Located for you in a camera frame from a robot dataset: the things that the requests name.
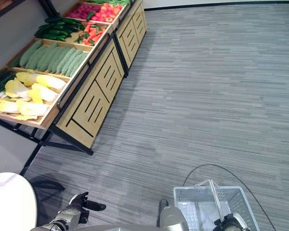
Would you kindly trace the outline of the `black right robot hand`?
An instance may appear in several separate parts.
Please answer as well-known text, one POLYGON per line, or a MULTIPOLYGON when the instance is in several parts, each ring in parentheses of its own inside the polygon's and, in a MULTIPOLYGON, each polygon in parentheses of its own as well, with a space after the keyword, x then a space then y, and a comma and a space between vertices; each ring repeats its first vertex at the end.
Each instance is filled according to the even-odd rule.
POLYGON ((224 216, 223 221, 220 219, 214 222, 213 231, 251 231, 242 216, 238 213, 224 216))

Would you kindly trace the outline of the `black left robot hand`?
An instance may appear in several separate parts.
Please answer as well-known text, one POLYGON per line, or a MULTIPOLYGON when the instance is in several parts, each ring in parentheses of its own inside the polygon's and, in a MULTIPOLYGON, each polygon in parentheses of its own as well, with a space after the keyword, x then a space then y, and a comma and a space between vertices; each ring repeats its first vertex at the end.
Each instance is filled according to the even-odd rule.
POLYGON ((79 206, 81 206, 83 208, 87 208, 87 209, 92 210, 92 211, 104 211, 106 209, 105 204, 101 204, 98 202, 88 200, 88 195, 89 195, 89 192, 84 192, 81 194, 75 194, 71 198, 69 205, 78 204, 79 206))

